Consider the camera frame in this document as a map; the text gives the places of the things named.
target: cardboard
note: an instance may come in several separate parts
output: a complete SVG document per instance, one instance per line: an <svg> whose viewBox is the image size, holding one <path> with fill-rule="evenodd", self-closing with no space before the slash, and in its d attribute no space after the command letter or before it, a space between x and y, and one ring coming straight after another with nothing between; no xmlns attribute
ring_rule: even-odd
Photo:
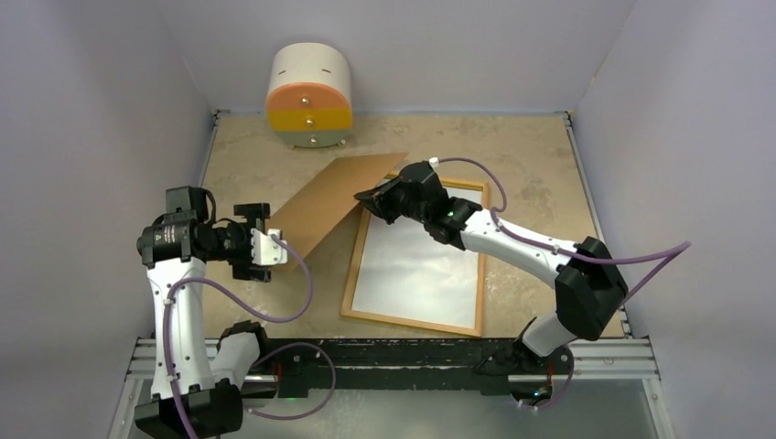
<svg viewBox="0 0 776 439"><path fill-rule="evenodd" d="M334 159L267 221L267 229L280 229L283 239L302 258L320 244L337 224L358 205L353 194L377 186L409 153L356 155ZM298 262L273 270L289 272Z"/></svg>

